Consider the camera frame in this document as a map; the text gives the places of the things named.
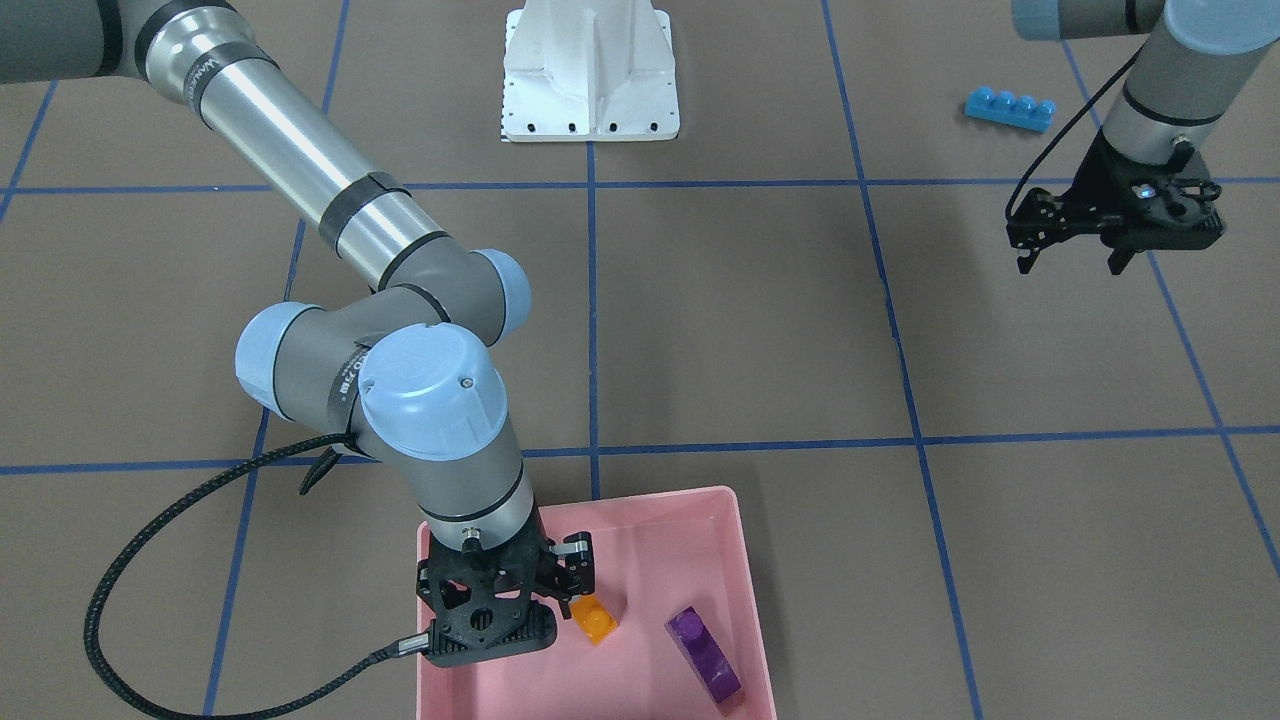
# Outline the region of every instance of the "blue grid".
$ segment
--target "blue grid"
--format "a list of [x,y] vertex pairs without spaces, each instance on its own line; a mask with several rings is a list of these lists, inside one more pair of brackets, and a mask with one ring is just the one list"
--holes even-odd
[[[330,58],[329,76],[325,85],[321,110],[329,111],[333,100],[334,83],[342,58],[342,44],[346,32],[347,17],[351,0],[343,0],[337,35]],[[609,182],[596,179],[595,147],[586,145],[586,181],[585,182],[421,182],[406,183],[411,190],[585,190],[588,197],[588,268],[589,268],[589,446],[586,447],[558,447],[558,448],[531,448],[525,451],[526,457],[586,457],[590,461],[591,497],[600,497],[600,468],[602,456],[622,455],[653,455],[653,454],[686,454],[686,452],[758,452],[758,451],[806,451],[806,450],[832,450],[832,448],[870,448],[870,447],[914,447],[919,461],[925,500],[929,506],[929,515],[933,523],[934,539],[938,550],[938,559],[943,580],[946,583],[947,597],[951,606],[952,621],[955,625],[957,650],[965,671],[965,680],[969,691],[972,711],[975,719],[983,717],[982,702],[978,691],[977,676],[969,655],[965,638],[964,619],[956,591],[955,578],[951,571],[950,556],[946,547],[942,514],[933,492],[933,480],[929,471],[928,452],[929,446],[945,445],[988,445],[988,443],[1027,443],[1027,442],[1080,442],[1080,441],[1107,441],[1132,438],[1184,438],[1184,437],[1219,437],[1225,454],[1240,486],[1249,511],[1257,524],[1261,539],[1267,550],[1271,562],[1280,577],[1280,555],[1267,524],[1257,505],[1249,482],[1236,457],[1233,437],[1242,436],[1268,436],[1280,434],[1280,424],[1276,425],[1226,425],[1219,413],[1210,384],[1197,359],[1194,347],[1183,325],[1181,316],[1174,301],[1172,292],[1165,281],[1155,252],[1148,252],[1147,258],[1155,274],[1156,282],[1164,296],[1165,304],[1178,329],[1179,338],[1187,352],[1188,361],[1196,374],[1206,405],[1213,419],[1212,427],[1188,428],[1149,428],[1132,430],[1085,430],[1085,432],[1056,432],[1056,433],[1007,433],[1007,434],[972,434],[972,436],[925,436],[920,430],[919,414],[916,411],[911,392],[911,380],[908,366],[906,352],[899,334],[897,318],[893,311],[890,278],[884,266],[879,247],[879,237],[876,227],[876,215],[872,206],[870,187],[909,187],[909,186],[948,186],[948,184],[979,184],[979,186],[1011,186],[1018,178],[867,178],[861,154],[859,151],[858,132],[854,123],[854,113],[849,99],[844,78],[844,67],[840,60],[840,47],[835,36],[835,27],[831,17],[828,0],[820,0],[823,19],[826,23],[827,40],[831,49],[832,65],[840,90],[841,105],[845,114],[845,123],[849,133],[850,151],[854,160],[856,177],[854,178],[814,178],[814,179],[722,179],[722,181],[653,181],[653,182]],[[1071,68],[1082,97],[1088,99],[1089,92],[1080,73],[1079,65],[1071,53],[1070,44],[1061,42],[1064,55]],[[138,193],[206,193],[206,192],[268,192],[266,184],[189,184],[189,186],[82,186],[82,187],[23,187],[20,179],[32,147],[40,133],[45,115],[52,102],[58,88],[56,82],[51,82],[45,91],[31,129],[23,143],[22,154],[14,168],[8,186],[0,199],[0,222],[3,222],[8,209],[17,196],[26,195],[138,195]],[[1097,110],[1091,110],[1096,127],[1101,126]],[[1034,178],[1033,182],[1041,184],[1065,184],[1070,178]],[[1217,178],[1220,183],[1230,184],[1267,184],[1280,183],[1280,177],[1225,177]],[[888,438],[842,438],[842,439],[817,439],[817,441],[767,441],[767,442],[731,442],[731,443],[672,443],[672,445],[636,445],[636,446],[602,446],[599,441],[599,398],[598,398],[598,354],[596,354],[596,323],[598,323],[598,283],[596,283],[596,192],[599,190],[634,190],[634,188],[727,188],[727,187],[856,187],[860,193],[868,231],[870,233],[872,249],[876,256],[877,273],[884,288],[884,305],[887,322],[892,337],[897,345],[900,372],[902,375],[902,391],[906,409],[910,418],[910,437]],[[294,231],[293,251],[289,260],[288,274],[284,283],[283,297],[289,299],[292,286],[297,275],[298,256],[302,247],[306,225],[298,222]],[[270,414],[264,410],[253,442],[253,455],[264,450],[266,432],[270,424]],[[120,473],[120,471],[152,471],[152,470],[187,470],[187,469],[224,469],[244,459],[197,459],[173,461],[141,461],[141,462],[78,462],[78,464],[42,464],[42,465],[0,465],[0,477],[42,475],[55,473]],[[282,465],[305,466],[310,465],[312,457],[291,457],[280,462]],[[351,459],[343,464],[367,464],[369,460]],[[253,496],[256,489],[257,473],[248,477],[244,489],[244,498],[241,510],[239,527],[236,537],[236,546],[232,556],[232,566],[228,574],[227,588],[223,602],[223,612],[219,621],[219,633],[215,643],[214,657],[210,664],[209,683],[204,712],[214,710],[218,696],[218,683],[225,655],[227,638],[234,612],[236,591],[239,579],[239,569],[244,552],[248,525],[252,516]]]

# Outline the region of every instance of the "light blue joint cap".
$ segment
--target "light blue joint cap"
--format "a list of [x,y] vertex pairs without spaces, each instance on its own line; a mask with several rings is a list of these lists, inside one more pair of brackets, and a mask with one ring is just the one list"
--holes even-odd
[[1280,38],[1280,0],[1167,0],[1174,40],[1204,55],[1240,55]]
[[1062,40],[1059,0],[1014,0],[1014,29],[1023,40]]
[[507,388],[484,343],[461,325],[408,325],[388,334],[365,356],[358,383],[378,437],[420,460],[475,455],[507,421]]
[[502,323],[502,332],[498,333],[498,340],[502,340],[529,319],[529,311],[534,305],[534,291],[529,287],[525,269],[511,255],[493,249],[476,250],[476,254],[484,255],[493,264],[493,268],[498,270],[498,279],[502,281],[502,295],[507,304],[506,320]]
[[278,302],[262,310],[244,325],[236,343],[236,378],[250,397],[268,410],[292,420],[280,411],[275,400],[275,354],[280,350],[284,333],[298,315],[319,305],[305,302]]

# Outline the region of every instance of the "pink bin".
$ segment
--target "pink bin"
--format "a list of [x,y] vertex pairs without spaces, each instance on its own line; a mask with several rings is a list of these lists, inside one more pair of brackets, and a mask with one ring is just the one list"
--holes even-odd
[[[541,512],[556,541],[591,533],[595,593],[618,629],[593,646],[576,623],[561,620],[548,650],[449,670],[419,656],[419,720],[777,720],[733,491],[620,497]],[[424,524],[419,557],[426,544]],[[664,628],[690,605],[742,682],[721,706]],[[417,607],[425,628],[431,611]]]

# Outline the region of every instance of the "orange toy brick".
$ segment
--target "orange toy brick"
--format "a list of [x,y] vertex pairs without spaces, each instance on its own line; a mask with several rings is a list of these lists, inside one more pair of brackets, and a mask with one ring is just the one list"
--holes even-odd
[[570,603],[568,610],[591,644],[600,644],[605,635],[618,629],[618,621],[593,594],[584,594],[575,600]]

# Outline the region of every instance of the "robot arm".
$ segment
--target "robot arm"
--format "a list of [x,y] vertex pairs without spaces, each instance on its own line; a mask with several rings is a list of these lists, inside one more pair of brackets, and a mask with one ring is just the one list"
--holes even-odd
[[1033,188],[1009,220],[1019,270],[1082,233],[1112,249],[1112,274],[1137,252],[1221,237],[1221,187],[1199,147],[1280,38],[1280,1],[1015,0],[1014,18],[1028,40],[1151,32],[1071,187]]
[[374,293],[335,311],[283,302],[260,313],[236,350],[241,384],[282,418],[355,436],[333,452],[381,460],[408,479],[431,528],[417,575],[435,614],[420,641],[428,660],[549,646],[556,619],[532,596],[568,618],[568,601],[593,592],[594,566],[588,533],[559,544],[544,534],[486,350],[529,314],[520,265],[497,250],[463,251],[221,0],[3,1],[0,40],[0,82],[119,74],[186,104],[351,264]]

